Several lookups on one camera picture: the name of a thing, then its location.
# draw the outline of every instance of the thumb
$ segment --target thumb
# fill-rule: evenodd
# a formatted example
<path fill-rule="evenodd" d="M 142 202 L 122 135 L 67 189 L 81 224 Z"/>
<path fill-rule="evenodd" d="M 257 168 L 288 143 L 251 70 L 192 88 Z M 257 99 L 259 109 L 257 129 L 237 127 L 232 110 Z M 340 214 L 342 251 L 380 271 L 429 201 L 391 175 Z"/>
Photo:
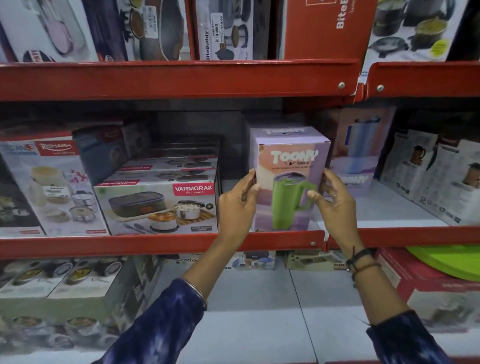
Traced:
<path fill-rule="evenodd" d="M 247 193 L 247 206 L 251 208 L 256 208 L 257 206 L 257 196 L 260 191 L 260 184 L 254 184 Z"/>
<path fill-rule="evenodd" d="M 321 194 L 315 192 L 314 190 L 308 191 L 307 196 L 318 205 L 320 211 L 331 206 L 331 203 L 329 201 L 325 200 Z"/>

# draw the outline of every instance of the bracelet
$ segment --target bracelet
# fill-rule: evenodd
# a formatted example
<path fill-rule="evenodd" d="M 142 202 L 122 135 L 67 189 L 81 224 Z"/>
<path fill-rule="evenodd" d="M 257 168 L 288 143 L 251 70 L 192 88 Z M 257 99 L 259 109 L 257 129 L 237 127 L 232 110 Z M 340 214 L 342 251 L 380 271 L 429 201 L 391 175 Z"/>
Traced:
<path fill-rule="evenodd" d="M 371 267 L 379 267 L 381 268 L 382 266 L 378 263 L 371 263 L 371 264 L 367 264 L 366 266 L 360 268 L 360 269 L 357 269 L 353 274 L 352 274 L 352 281 L 355 282 L 355 277 L 357 276 L 357 274 L 363 272 L 364 270 L 367 270 L 368 268 L 371 268 Z"/>
<path fill-rule="evenodd" d="M 350 258 L 349 260 L 347 260 L 345 262 L 345 264 L 347 265 L 347 267 L 351 269 L 351 267 L 355 268 L 355 270 L 357 270 L 357 267 L 355 266 L 355 263 L 358 262 L 361 258 L 363 258 L 364 256 L 367 256 L 367 255 L 372 255 L 372 251 L 370 249 L 363 249 L 363 250 L 360 250 L 358 253 L 355 254 L 355 247 L 353 247 L 353 255 L 352 255 L 352 258 Z"/>

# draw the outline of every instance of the hand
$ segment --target hand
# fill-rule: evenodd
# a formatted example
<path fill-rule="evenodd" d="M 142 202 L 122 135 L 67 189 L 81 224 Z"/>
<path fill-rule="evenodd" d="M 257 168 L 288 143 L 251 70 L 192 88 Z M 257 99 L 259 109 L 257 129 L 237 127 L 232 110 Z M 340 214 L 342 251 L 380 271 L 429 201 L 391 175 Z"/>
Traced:
<path fill-rule="evenodd" d="M 230 192 L 219 199 L 220 233 L 219 239 L 225 243 L 237 245 L 243 243 L 252 227 L 253 216 L 257 210 L 257 195 L 260 185 L 253 185 L 255 170 L 251 169 Z"/>
<path fill-rule="evenodd" d="M 333 236 L 342 251 L 351 257 L 353 248 L 358 253 L 363 249 L 357 227 L 357 210 L 355 199 L 350 195 L 342 180 L 331 170 L 324 169 L 324 180 L 320 189 L 333 197 L 333 202 L 327 201 L 315 191 L 308 191 L 307 196 L 318 205 L 325 227 Z"/>

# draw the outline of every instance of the red box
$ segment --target red box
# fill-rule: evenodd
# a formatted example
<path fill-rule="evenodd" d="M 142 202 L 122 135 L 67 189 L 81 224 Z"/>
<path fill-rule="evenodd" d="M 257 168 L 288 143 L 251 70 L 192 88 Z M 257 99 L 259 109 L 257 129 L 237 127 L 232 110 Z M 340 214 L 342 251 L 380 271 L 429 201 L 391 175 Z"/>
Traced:
<path fill-rule="evenodd" d="M 480 283 L 446 275 L 406 249 L 379 249 L 377 260 L 430 332 L 466 332 L 480 326 Z"/>
<path fill-rule="evenodd" d="M 362 60 L 377 0 L 283 0 L 278 9 L 278 59 Z"/>

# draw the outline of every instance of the green tumbler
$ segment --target green tumbler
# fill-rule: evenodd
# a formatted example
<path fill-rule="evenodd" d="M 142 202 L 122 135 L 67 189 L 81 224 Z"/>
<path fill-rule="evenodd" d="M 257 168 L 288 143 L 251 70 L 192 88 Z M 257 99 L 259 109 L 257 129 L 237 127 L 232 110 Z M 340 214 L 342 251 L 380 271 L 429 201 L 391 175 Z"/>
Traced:
<path fill-rule="evenodd" d="M 300 202 L 305 190 L 317 191 L 318 187 L 307 181 L 297 172 L 282 173 L 273 182 L 272 215 L 274 230 L 288 230 L 293 224 L 295 213 L 310 208 L 312 201 L 307 200 L 305 206 Z"/>

